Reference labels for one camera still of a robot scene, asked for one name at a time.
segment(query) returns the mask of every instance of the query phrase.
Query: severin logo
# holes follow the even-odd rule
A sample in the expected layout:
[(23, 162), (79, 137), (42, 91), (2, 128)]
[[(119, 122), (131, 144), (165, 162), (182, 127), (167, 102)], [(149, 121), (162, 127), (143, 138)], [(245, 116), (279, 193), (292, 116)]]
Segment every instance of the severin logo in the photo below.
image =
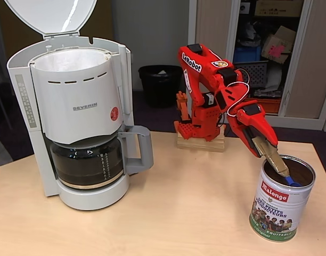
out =
[(94, 108), (97, 107), (98, 104), (96, 103), (92, 103), (92, 104), (88, 104), (88, 105), (84, 105), (84, 106), (77, 106), (77, 107), (73, 107), (73, 111), (78, 111), (78, 110), (84, 110), (84, 109), (88, 109), (88, 108)]

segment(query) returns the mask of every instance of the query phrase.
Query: coffee maker lid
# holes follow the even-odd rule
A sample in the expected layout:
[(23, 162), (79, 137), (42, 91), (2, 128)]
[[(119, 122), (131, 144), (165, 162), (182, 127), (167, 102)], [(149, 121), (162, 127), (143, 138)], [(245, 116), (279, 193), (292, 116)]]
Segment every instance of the coffee maker lid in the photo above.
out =
[(25, 24), (43, 36), (77, 33), (97, 0), (5, 0)]

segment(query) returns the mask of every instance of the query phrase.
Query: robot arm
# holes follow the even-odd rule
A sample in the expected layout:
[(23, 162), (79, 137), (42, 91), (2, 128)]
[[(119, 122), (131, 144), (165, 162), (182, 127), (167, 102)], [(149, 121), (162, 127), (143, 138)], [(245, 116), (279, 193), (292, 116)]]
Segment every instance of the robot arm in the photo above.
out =
[[(176, 130), (181, 132), (185, 139), (195, 137), (212, 140), (219, 133), (219, 117), (227, 113), (232, 131), (255, 156), (262, 156), (254, 143), (257, 136), (277, 147), (278, 139), (265, 119), (263, 107), (258, 105), (257, 101), (242, 102), (248, 94), (249, 86), (243, 82), (241, 72), (234, 70), (233, 64), (222, 60), (200, 44), (180, 48), (178, 56), (192, 99), (191, 123), (175, 124)], [(200, 91), (199, 83), (214, 96), (213, 105), (205, 101), (205, 93)], [(211, 113), (218, 113), (212, 122)]]

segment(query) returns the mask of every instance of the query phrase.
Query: lerobot logo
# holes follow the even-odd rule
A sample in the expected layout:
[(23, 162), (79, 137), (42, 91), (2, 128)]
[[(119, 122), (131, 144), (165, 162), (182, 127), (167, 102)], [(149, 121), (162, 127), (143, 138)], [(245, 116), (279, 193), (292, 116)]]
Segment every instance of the lerobot logo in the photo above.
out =
[(190, 59), (187, 55), (182, 52), (182, 60), (184, 60), (190, 67), (195, 69), (197, 72), (201, 72), (202, 66), (200, 64), (197, 64), (194, 60)]

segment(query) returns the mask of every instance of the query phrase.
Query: malongo logo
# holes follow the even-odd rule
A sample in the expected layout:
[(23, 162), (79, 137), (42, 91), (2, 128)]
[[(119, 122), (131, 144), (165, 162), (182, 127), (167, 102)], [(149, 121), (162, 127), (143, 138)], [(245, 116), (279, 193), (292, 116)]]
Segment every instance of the malongo logo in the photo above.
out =
[(267, 185), (265, 182), (263, 182), (261, 184), (261, 188), (263, 189), (263, 191), (266, 194), (268, 194), (269, 196), (271, 196), (274, 199), (277, 199), (279, 201), (287, 202), (287, 200), (289, 199), (289, 195), (274, 190), (269, 185)]

